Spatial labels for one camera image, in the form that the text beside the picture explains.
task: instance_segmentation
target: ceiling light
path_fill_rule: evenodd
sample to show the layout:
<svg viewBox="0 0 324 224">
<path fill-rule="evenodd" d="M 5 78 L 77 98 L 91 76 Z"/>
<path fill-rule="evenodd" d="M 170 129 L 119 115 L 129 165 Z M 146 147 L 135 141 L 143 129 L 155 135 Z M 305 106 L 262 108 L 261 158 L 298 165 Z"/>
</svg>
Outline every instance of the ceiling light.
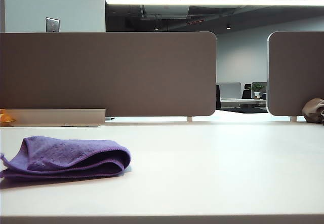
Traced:
<svg viewBox="0 0 324 224">
<path fill-rule="evenodd" d="M 109 5 L 324 6 L 324 0 L 106 0 Z"/>
</svg>

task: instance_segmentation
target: wall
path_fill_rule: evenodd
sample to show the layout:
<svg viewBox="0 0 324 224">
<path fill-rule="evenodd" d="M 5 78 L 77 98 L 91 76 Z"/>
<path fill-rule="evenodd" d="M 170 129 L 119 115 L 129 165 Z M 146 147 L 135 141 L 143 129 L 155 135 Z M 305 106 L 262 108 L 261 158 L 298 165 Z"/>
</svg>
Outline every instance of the wall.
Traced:
<svg viewBox="0 0 324 224">
<path fill-rule="evenodd" d="M 45 18 L 61 32 L 105 32 L 105 0 L 5 0 L 6 32 L 45 32 Z"/>
<path fill-rule="evenodd" d="M 324 31 L 324 16 L 217 36 L 217 82 L 267 81 L 268 37 L 275 31 Z"/>
<path fill-rule="evenodd" d="M 0 0 L 0 32 L 5 32 L 5 0 Z"/>
</svg>

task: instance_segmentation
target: orange object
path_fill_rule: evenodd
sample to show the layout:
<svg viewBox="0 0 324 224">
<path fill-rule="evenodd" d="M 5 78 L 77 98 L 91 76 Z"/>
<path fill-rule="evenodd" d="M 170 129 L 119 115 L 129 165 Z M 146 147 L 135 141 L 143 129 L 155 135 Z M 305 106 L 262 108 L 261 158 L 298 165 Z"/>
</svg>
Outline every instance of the orange object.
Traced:
<svg viewBox="0 0 324 224">
<path fill-rule="evenodd" d="M 0 109 L 0 127 L 10 126 L 9 123 L 14 122 L 15 120 L 6 114 L 5 109 Z"/>
</svg>

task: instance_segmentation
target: exposed ceiling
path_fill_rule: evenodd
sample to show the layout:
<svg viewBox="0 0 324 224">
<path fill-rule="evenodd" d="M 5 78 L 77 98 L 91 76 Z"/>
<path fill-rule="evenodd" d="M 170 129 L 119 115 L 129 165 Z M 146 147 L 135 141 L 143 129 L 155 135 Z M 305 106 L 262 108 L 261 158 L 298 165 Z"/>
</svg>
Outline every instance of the exposed ceiling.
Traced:
<svg viewBox="0 0 324 224">
<path fill-rule="evenodd" d="M 237 31 L 324 15 L 324 8 L 106 5 L 107 31 Z"/>
</svg>

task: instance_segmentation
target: purple microfiber cloth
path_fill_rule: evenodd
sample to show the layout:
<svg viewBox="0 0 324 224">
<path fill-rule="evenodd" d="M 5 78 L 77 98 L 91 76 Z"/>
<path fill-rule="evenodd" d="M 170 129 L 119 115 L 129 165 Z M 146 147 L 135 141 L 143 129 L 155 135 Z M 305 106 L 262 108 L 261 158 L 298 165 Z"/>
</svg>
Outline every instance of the purple microfiber cloth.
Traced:
<svg viewBox="0 0 324 224">
<path fill-rule="evenodd" d="M 130 152 L 111 140 L 24 138 L 18 154 L 0 177 L 15 180 L 113 176 L 131 161 Z"/>
</svg>

